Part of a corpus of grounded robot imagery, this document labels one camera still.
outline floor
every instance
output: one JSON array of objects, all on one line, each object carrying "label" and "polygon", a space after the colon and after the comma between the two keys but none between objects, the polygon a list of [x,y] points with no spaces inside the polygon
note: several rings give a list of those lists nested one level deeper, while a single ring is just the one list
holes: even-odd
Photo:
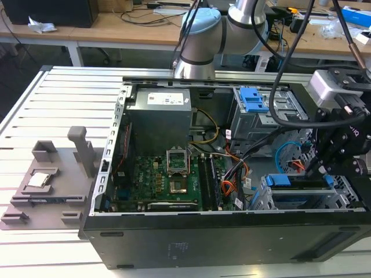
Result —
[{"label": "floor", "polygon": [[[38,64],[35,64],[19,45],[17,46],[19,55],[16,57],[5,54],[4,48],[0,45],[0,57],[2,57],[0,58],[0,121],[27,88],[41,65],[71,66],[68,52],[62,51],[61,47],[40,45],[26,45],[25,47]],[[118,49],[106,49],[106,51],[111,57],[109,67],[168,68],[172,55],[171,52],[125,49],[121,50],[122,61],[119,61]],[[106,66],[104,65],[105,57],[95,48],[83,48],[82,56],[87,67]],[[214,60],[217,70],[252,70],[252,68],[242,66],[242,56],[228,56],[226,67],[220,66],[220,59],[221,56],[216,56]],[[274,70],[275,68],[275,65],[268,66],[268,69]]]}]

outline blue cable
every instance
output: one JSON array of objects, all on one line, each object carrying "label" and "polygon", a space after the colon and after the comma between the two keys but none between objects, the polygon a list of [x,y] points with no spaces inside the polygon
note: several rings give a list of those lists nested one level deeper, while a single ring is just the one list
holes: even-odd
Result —
[{"label": "blue cable", "polygon": [[[279,36],[279,42],[280,44],[282,45],[282,56],[283,56],[283,28],[285,27],[285,19],[282,19],[282,31],[281,31],[281,34]],[[282,64],[282,60],[279,61],[279,64],[278,64],[278,69],[281,67],[281,64]]]},{"label": "blue cable", "polygon": [[298,142],[294,142],[294,141],[289,141],[289,142],[284,143],[282,146],[280,146],[280,147],[277,149],[276,154],[275,154],[275,156],[274,156],[274,162],[276,163],[276,168],[277,168],[277,170],[278,170],[281,174],[283,174],[284,171],[283,171],[282,167],[279,165],[279,155],[281,154],[283,148],[286,147],[287,145],[290,145],[290,144],[294,144],[294,145],[297,145],[298,147],[301,147],[301,144],[300,144],[300,143],[298,143]]}]

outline motherboard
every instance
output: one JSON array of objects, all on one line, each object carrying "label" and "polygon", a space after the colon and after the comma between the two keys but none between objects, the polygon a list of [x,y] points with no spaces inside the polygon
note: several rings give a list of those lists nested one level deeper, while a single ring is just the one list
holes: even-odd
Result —
[{"label": "motherboard", "polygon": [[[200,157],[183,158],[166,156],[137,156],[134,174],[130,186],[116,184],[114,203],[118,211],[171,211],[179,210],[178,205],[186,206],[184,210],[202,211],[202,186],[205,178],[200,178]],[[220,180],[225,174],[223,158],[212,159],[215,167],[215,195],[221,199]],[[184,174],[169,174],[169,169],[187,167]]]}]

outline black box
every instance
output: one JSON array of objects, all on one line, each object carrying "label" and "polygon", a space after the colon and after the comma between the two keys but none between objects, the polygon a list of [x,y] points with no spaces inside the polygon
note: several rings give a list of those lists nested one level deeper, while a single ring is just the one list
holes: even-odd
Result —
[{"label": "black box", "polygon": [[90,28],[99,10],[97,0],[2,0],[13,24],[42,23]]}]

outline slotted aluminum surface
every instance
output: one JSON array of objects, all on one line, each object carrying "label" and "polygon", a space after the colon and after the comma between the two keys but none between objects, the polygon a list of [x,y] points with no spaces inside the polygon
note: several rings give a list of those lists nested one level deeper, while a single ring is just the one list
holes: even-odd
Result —
[{"label": "slotted aluminum surface", "polygon": [[[170,77],[171,72],[54,67],[36,76],[0,124],[0,215],[31,164],[37,140],[73,147],[68,128],[84,125],[93,146],[104,147],[124,75]],[[257,82],[272,81],[275,75],[217,72],[217,77]],[[310,76],[289,74],[283,79],[306,84]],[[0,254],[0,277],[371,277],[371,239],[324,263],[111,271],[88,241],[78,239],[76,230],[0,231]]]}]

